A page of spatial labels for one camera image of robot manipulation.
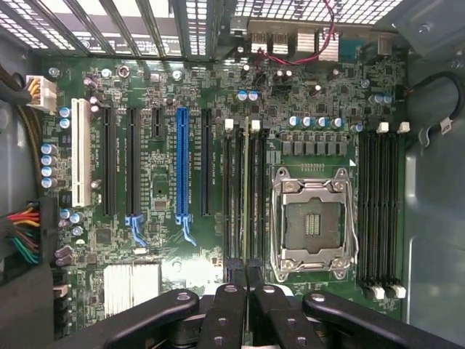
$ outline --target blue pcie slot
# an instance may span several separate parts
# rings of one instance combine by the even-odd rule
[[[176,111],[176,132],[176,224],[182,226],[185,240],[196,246],[190,235],[189,113],[186,108]]]

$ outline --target white pci slot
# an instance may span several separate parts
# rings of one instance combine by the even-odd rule
[[[71,100],[71,173],[73,207],[91,204],[90,103]]]

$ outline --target green circuit board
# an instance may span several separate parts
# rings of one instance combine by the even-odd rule
[[[117,74],[122,65],[130,75],[123,79]],[[66,266],[70,276],[70,330],[77,331],[105,317],[104,270],[109,265],[146,261],[161,266],[160,292],[187,287],[203,294],[223,282],[224,222],[223,193],[225,176],[224,134],[225,119],[236,124],[261,120],[269,127],[266,140],[265,188],[270,192],[271,177],[278,167],[288,168],[292,177],[331,178],[337,169],[348,171],[357,202],[358,136],[351,125],[367,118],[393,121],[404,112],[403,102],[392,104],[371,103],[369,97],[376,93],[395,95],[396,86],[405,79],[405,63],[395,57],[372,65],[362,63],[315,63],[305,67],[291,67],[291,80],[285,89],[274,89],[273,76],[279,67],[264,66],[264,81],[256,79],[254,66],[241,77],[244,62],[234,60],[218,64],[168,63],[107,60],[47,58],[42,63],[44,75],[51,67],[60,71],[56,81],[57,105],[71,106],[71,99],[88,99],[91,92],[83,79],[92,77],[97,88],[93,94],[111,106],[116,126],[115,214],[104,214],[99,188],[92,191],[92,203],[76,209],[84,213],[81,223],[83,234],[74,236],[71,227],[60,230],[60,246],[73,248],[73,262]],[[340,72],[333,79],[331,71]],[[109,69],[111,76],[102,77],[102,70]],[[180,78],[173,72],[179,71]],[[361,81],[369,80],[370,86]],[[323,90],[312,95],[309,91],[320,84]],[[241,102],[238,92],[256,91],[256,102]],[[153,136],[152,108],[163,108],[162,135]],[[177,128],[178,107],[189,113],[189,167],[188,204],[191,214],[190,233],[196,246],[186,241],[182,229],[176,224],[177,202]],[[125,225],[127,211],[126,181],[126,118],[127,108],[140,112],[140,211],[144,217],[140,236],[147,244],[143,254],[133,239],[132,231]],[[202,187],[202,112],[211,110],[211,184],[209,214],[204,215],[201,205]],[[296,116],[302,122],[312,118],[340,117],[344,124],[339,129],[291,127],[289,119]],[[60,117],[44,117],[44,142],[57,145],[60,156],[57,162],[57,186],[46,194],[57,196],[62,208],[70,207],[71,196],[71,131],[59,125]],[[91,121],[90,167],[92,180],[100,180],[102,168],[102,122],[97,116]],[[315,153],[306,152],[307,143],[315,146]],[[266,198],[267,211],[270,199]],[[267,214],[266,227],[269,228]],[[402,234],[398,235],[398,251],[402,251]],[[255,255],[266,267],[266,278],[276,282],[269,265],[270,239],[264,237],[262,255]],[[325,289],[354,300],[395,318],[401,317],[401,301],[385,298],[372,301],[364,298],[356,284],[356,270],[350,268],[342,280],[329,272],[293,273],[283,283],[295,295],[309,290]]]

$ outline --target motherboard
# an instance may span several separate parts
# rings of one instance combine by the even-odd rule
[[[294,295],[324,289],[400,319],[399,299],[357,281],[357,218],[359,135],[396,134],[404,61],[250,62],[44,59],[72,332],[170,289],[214,292],[232,258]]]

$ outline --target power connector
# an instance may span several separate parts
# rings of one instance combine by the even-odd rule
[[[40,98],[33,100],[28,106],[55,115],[57,112],[57,85],[40,75],[26,75],[26,84],[31,79],[39,80]]]

